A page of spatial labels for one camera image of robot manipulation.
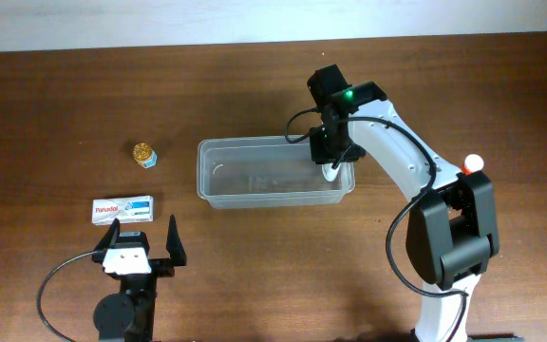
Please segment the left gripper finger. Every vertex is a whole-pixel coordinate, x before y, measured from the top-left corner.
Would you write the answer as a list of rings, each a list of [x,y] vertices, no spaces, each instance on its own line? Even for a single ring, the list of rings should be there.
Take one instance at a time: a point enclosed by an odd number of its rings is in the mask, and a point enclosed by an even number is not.
[[[166,251],[174,266],[187,265],[187,255],[179,237],[178,226],[174,215],[171,215],[169,219]]]
[[[120,227],[121,227],[120,221],[117,218],[114,218],[108,230],[106,231],[104,236],[101,238],[101,240],[97,243],[94,250],[104,251],[106,249],[111,248],[116,243],[116,240],[120,234]]]

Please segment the orange tube white cap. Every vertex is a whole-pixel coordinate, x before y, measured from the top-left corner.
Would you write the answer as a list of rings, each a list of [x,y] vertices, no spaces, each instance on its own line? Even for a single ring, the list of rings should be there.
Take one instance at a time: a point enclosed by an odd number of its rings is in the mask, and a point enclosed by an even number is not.
[[[465,157],[462,165],[462,171],[465,175],[470,175],[478,171],[482,171],[484,160],[478,154],[469,154]]]

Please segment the white translucent bottle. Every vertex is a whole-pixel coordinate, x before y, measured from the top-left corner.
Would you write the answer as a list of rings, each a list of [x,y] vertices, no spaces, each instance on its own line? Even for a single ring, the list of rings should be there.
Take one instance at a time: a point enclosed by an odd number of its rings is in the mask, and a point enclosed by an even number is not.
[[[334,168],[332,163],[326,163],[322,165],[323,177],[328,182],[336,180],[339,172],[339,167]]]

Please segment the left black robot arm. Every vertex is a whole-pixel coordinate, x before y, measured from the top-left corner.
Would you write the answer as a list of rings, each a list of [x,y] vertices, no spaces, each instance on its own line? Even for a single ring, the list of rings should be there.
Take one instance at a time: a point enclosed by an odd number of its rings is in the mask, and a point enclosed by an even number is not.
[[[151,258],[144,232],[121,231],[114,219],[94,248],[92,261],[120,282],[120,289],[95,307],[93,323],[101,341],[151,341],[153,339],[158,280],[175,275],[187,264],[176,218],[169,219],[164,258]]]

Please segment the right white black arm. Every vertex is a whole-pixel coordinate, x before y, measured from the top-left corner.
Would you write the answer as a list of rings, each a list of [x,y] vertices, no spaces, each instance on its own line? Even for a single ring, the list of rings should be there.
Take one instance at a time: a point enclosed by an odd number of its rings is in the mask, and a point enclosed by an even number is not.
[[[307,86],[322,123],[305,137],[325,179],[371,156],[406,197],[385,251],[392,272],[422,298],[412,339],[468,340],[472,294],[500,249],[492,181],[479,167],[455,166],[431,149],[373,82],[351,85],[331,65]]]

